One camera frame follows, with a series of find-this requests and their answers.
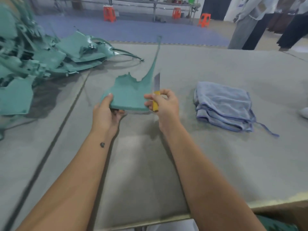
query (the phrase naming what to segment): plastic stool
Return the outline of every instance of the plastic stool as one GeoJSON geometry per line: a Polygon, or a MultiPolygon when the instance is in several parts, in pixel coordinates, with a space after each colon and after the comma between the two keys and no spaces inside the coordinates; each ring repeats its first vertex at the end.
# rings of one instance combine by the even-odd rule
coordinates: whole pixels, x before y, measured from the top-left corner
{"type": "Polygon", "coordinates": [[[173,9],[172,18],[173,18],[173,19],[181,18],[181,8],[175,7],[175,8],[173,9]]]}
{"type": "Polygon", "coordinates": [[[199,26],[200,24],[201,27],[207,27],[208,25],[210,25],[210,19],[211,19],[211,14],[202,14],[200,16],[199,23],[197,26],[199,26]]]}
{"type": "Polygon", "coordinates": [[[104,20],[109,20],[110,22],[113,23],[113,21],[116,21],[116,14],[115,10],[112,6],[104,6],[104,20]]]}

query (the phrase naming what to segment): stack of towels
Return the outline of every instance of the stack of towels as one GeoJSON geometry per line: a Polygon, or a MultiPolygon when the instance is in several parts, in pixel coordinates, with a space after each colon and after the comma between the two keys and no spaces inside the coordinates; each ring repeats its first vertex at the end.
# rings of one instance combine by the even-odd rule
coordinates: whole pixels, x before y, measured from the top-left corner
{"type": "Polygon", "coordinates": [[[198,82],[194,94],[197,119],[234,132],[253,132],[257,123],[249,93],[213,82],[198,82]]]}

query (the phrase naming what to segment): right forearm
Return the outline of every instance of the right forearm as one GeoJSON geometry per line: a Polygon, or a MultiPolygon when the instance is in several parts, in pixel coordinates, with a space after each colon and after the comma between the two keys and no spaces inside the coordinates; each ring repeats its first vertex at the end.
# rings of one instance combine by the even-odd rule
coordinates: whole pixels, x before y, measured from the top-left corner
{"type": "Polygon", "coordinates": [[[244,200],[201,152],[189,133],[174,124],[165,134],[191,215],[199,230],[264,230],[244,200]]]}

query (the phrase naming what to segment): right hand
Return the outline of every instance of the right hand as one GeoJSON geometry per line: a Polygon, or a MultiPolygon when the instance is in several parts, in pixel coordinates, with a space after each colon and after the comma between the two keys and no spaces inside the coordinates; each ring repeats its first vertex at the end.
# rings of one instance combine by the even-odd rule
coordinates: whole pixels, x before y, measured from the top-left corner
{"type": "Polygon", "coordinates": [[[161,95],[166,95],[167,99],[160,95],[145,94],[144,98],[148,99],[144,103],[150,110],[153,110],[153,100],[158,104],[159,128],[166,134],[175,124],[180,123],[179,101],[175,94],[169,89],[161,89],[161,95]]]}

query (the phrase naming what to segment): person's leg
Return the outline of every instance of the person's leg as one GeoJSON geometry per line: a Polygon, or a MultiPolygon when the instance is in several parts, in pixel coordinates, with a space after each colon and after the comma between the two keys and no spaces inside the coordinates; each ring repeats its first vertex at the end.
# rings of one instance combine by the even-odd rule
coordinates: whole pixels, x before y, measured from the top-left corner
{"type": "Polygon", "coordinates": [[[271,21],[274,14],[265,14],[263,19],[259,20],[254,27],[252,33],[245,42],[242,50],[254,50],[261,39],[267,25],[271,21]]]}
{"type": "Polygon", "coordinates": [[[257,22],[258,20],[251,18],[249,15],[238,21],[228,49],[242,49],[257,22]]]}
{"type": "Polygon", "coordinates": [[[306,34],[308,34],[308,15],[296,15],[277,41],[280,51],[292,48],[306,34]]]}

